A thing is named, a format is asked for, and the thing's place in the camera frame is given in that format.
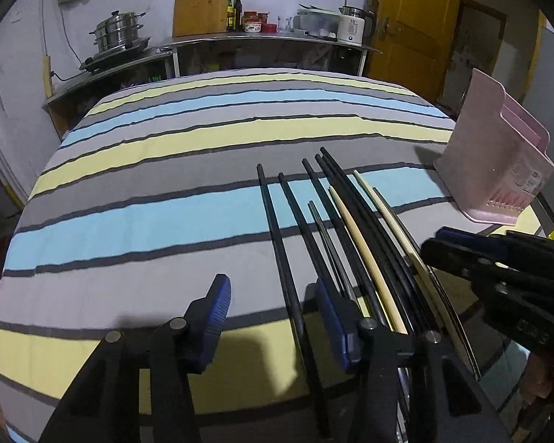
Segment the person's right hand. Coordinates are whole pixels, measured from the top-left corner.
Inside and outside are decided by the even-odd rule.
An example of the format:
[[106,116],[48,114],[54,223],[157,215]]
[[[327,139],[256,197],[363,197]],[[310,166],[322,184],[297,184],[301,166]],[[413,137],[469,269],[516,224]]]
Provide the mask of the person's right hand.
[[530,405],[538,398],[546,399],[550,396],[553,387],[553,371],[550,370],[543,359],[530,353],[519,386],[523,402]]

